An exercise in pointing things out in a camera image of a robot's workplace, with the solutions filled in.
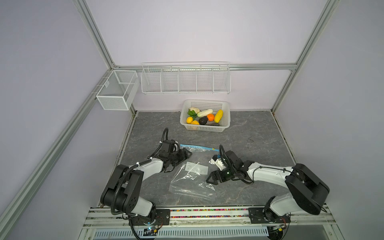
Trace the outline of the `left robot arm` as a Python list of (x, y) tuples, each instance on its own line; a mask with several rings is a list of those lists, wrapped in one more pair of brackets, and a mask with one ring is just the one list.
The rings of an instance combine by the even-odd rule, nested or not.
[(156, 204), (140, 197), (142, 182), (149, 177), (172, 171), (192, 156), (187, 148), (168, 138), (169, 129), (165, 128), (160, 145), (142, 162), (131, 166), (118, 165), (104, 188), (100, 203), (110, 208), (112, 215), (125, 214), (129, 218), (143, 218), (146, 223), (155, 222)]

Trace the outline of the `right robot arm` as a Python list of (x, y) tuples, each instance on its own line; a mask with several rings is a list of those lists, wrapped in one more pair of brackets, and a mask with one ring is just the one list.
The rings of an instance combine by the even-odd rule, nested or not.
[(286, 214), (305, 211), (319, 215), (324, 211), (324, 204), (330, 188), (304, 164), (293, 167), (276, 167), (242, 161), (233, 151), (219, 147), (219, 153), (213, 157), (216, 171), (209, 174), (206, 182), (218, 185), (227, 181), (241, 181), (251, 185), (255, 182), (267, 182), (289, 190), (287, 194), (272, 196), (261, 211), (262, 220), (275, 223)]

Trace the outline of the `orange fruit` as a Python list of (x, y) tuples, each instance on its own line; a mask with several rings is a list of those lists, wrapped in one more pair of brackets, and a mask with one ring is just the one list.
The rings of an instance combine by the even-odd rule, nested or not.
[(208, 114), (208, 115), (207, 115), (207, 118), (208, 118), (208, 120), (209, 120), (210, 122), (212, 122), (212, 121), (214, 121), (215, 116), (214, 116), (213, 114)]

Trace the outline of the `white plastic basket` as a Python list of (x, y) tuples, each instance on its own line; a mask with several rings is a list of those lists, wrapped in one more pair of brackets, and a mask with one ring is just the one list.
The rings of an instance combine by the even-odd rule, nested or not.
[(230, 126), (230, 107), (227, 102), (186, 100), (180, 123), (191, 131), (223, 132)]

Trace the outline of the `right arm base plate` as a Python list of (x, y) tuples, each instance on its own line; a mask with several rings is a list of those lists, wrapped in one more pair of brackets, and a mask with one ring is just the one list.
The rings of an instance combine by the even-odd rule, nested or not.
[(272, 211), (265, 212), (264, 207), (248, 208), (252, 224), (288, 224), (291, 222), (289, 215), (278, 216)]

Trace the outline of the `clear zip top bag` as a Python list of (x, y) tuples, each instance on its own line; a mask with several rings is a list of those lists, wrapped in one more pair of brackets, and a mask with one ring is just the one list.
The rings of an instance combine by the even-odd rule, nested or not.
[(174, 170), (175, 174), (170, 182), (169, 192), (215, 201), (215, 186), (207, 183), (207, 178), (211, 172), (219, 169), (211, 163), (212, 157), (218, 155), (219, 150), (194, 145), (181, 145), (181, 147), (187, 149), (192, 155)]

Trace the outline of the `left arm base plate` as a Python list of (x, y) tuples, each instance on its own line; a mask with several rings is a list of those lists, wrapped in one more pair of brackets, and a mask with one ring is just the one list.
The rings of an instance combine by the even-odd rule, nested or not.
[(168, 226), (171, 220), (170, 209), (156, 209), (155, 212), (151, 212), (148, 217), (136, 216), (130, 219), (133, 226)]

